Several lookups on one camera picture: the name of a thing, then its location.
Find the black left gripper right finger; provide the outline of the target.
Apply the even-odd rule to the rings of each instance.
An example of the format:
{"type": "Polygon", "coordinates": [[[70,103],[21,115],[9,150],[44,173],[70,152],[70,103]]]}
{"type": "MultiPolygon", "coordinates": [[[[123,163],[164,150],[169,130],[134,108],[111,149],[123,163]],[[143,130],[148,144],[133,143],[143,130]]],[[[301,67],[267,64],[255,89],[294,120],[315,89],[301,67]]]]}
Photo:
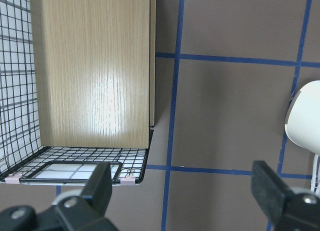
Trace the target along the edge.
{"type": "Polygon", "coordinates": [[[289,187],[263,160],[251,169],[250,190],[275,231],[318,231],[320,197],[309,189],[289,187]]]}

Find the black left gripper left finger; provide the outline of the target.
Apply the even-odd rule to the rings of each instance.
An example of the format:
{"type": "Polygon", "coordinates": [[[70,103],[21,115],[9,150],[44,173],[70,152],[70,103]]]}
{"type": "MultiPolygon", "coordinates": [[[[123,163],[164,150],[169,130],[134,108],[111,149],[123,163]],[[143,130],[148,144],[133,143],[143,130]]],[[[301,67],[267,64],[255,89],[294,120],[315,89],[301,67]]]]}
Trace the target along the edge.
{"type": "Polygon", "coordinates": [[[62,193],[46,210],[29,205],[9,207],[0,213],[2,231],[115,231],[105,217],[112,196],[111,165],[100,162],[78,193],[62,193]]]}

